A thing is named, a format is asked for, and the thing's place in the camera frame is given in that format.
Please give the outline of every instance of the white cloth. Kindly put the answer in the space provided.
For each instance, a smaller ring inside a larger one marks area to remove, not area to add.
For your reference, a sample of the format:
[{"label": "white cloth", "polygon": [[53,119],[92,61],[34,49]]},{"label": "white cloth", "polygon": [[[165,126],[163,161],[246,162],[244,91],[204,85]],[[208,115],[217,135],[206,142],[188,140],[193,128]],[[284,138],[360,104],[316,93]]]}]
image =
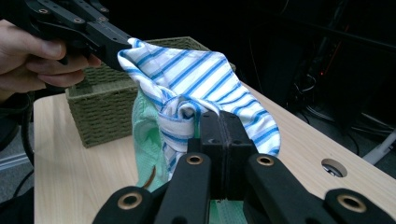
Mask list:
[{"label": "white cloth", "polygon": [[260,153],[278,154],[276,122],[242,85],[223,54],[163,48],[137,38],[129,43],[132,48],[119,52],[119,62],[158,110],[169,178],[187,151],[187,140],[197,137],[200,115],[207,110],[234,113]]}]

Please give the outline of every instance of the wicker basket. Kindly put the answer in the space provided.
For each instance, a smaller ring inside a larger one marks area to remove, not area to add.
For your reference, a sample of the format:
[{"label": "wicker basket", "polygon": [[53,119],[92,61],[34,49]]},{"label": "wicker basket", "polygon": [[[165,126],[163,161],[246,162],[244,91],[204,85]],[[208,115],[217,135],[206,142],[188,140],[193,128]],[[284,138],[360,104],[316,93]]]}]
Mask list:
[{"label": "wicker basket", "polygon": [[[148,40],[174,49],[209,50],[191,37]],[[137,86],[129,76],[104,63],[84,70],[85,79],[66,89],[66,99],[84,147],[93,147],[132,134],[132,106]]]}]

